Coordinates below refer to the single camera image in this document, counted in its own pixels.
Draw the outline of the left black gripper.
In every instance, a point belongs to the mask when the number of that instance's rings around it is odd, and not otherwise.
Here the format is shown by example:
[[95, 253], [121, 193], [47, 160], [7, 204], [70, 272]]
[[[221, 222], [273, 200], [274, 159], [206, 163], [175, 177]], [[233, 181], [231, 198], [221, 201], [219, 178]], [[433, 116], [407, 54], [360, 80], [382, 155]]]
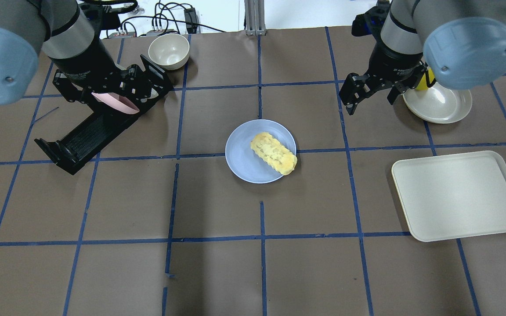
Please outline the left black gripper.
[[102, 40], [94, 38], [80, 54], [52, 58], [56, 68], [52, 83], [68, 102], [90, 104], [96, 94], [116, 94], [137, 106], [159, 98], [159, 66], [141, 54], [143, 67], [120, 68]]

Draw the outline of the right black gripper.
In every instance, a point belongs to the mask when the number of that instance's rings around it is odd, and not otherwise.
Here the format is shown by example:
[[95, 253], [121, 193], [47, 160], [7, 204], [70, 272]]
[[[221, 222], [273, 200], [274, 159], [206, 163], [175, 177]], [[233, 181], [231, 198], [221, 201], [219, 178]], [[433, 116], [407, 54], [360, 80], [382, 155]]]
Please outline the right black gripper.
[[402, 54], [377, 42], [364, 74], [347, 75], [339, 97], [349, 115], [363, 100], [382, 90], [389, 90], [387, 100], [393, 105], [400, 95], [417, 86], [426, 71], [423, 53]]

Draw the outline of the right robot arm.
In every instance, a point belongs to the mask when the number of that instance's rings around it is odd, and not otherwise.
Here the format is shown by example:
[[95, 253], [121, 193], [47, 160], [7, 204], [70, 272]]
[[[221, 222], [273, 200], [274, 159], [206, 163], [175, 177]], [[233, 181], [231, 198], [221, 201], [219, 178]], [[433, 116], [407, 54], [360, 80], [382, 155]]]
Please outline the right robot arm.
[[506, 0], [379, 0], [354, 18], [351, 33], [376, 43], [367, 71], [350, 73], [339, 91], [350, 115], [380, 90], [393, 103], [428, 69], [452, 90], [506, 74]]

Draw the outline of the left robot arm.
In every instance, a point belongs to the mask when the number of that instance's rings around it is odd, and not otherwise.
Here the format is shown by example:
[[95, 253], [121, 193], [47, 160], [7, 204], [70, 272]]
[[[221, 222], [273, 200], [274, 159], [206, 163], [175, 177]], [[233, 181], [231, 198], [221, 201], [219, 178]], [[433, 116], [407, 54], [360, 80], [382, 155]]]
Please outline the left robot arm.
[[43, 52], [55, 64], [54, 86], [70, 102], [102, 103], [112, 97], [127, 114], [160, 96], [161, 68], [121, 68], [105, 48], [100, 33], [106, 8], [93, 0], [0, 0], [0, 105], [22, 98]]

